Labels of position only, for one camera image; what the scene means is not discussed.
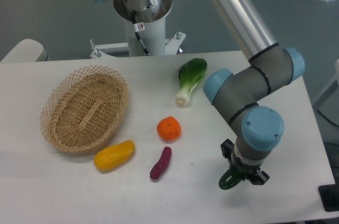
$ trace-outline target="black cable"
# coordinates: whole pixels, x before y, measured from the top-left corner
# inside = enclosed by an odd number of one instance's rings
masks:
[[[336,144],[336,143],[324,143],[324,145],[333,145],[333,146],[339,146],[339,144]]]
[[[137,23],[136,16],[137,16],[137,12],[136,12],[136,11],[132,11],[132,24],[136,24],[136,23]],[[141,46],[142,46],[142,48],[143,48],[143,50],[144,50],[144,52],[145,52],[145,55],[146,55],[146,56],[149,56],[150,53],[149,53],[149,51],[147,50],[147,48],[146,48],[144,42],[142,41],[139,32],[135,32],[135,34],[136,34],[136,37],[137,37],[137,39],[139,40],[139,42],[140,42],[140,44],[141,44]]]
[[[327,118],[323,113],[321,113],[321,111],[320,111],[319,109],[318,109],[317,111],[318,111],[318,113],[319,113],[319,114],[320,114],[327,122],[329,122],[331,125],[333,125],[333,126],[339,128],[339,125],[338,125],[338,124],[332,122],[332,121],[331,121],[329,118]]]

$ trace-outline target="woven basket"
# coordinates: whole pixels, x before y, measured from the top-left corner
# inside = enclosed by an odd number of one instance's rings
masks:
[[[41,131],[56,148],[83,153],[99,147],[117,129],[128,104],[128,88],[115,70],[76,70],[55,89],[43,108]]]

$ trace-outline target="bolt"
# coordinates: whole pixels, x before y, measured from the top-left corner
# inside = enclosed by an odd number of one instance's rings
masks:
[[[94,50],[94,49],[95,49],[94,40],[93,40],[93,39],[90,39],[90,43],[91,43],[92,49]]]
[[[96,56],[101,57],[101,53],[99,51],[99,48],[96,49]]]
[[[179,39],[180,39],[180,36],[182,36],[182,33],[181,33],[181,32],[177,32],[177,33],[176,33],[176,39],[179,40]]]

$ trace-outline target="metal bracket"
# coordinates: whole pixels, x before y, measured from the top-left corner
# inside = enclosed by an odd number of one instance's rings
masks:
[[[177,53],[183,53],[180,45],[185,40],[186,34],[182,32],[177,32],[172,39],[165,40],[165,54],[166,55],[176,55]],[[107,53],[116,53],[116,52],[128,52],[127,43],[114,43],[114,44],[103,44],[95,45],[93,39],[90,39],[92,53],[90,57],[92,59],[107,58],[113,57]]]

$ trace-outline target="yellow pepper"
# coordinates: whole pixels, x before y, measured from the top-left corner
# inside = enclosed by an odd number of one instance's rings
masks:
[[[99,151],[94,157],[94,165],[100,171],[109,171],[128,161],[135,152],[135,145],[132,140],[107,147]]]

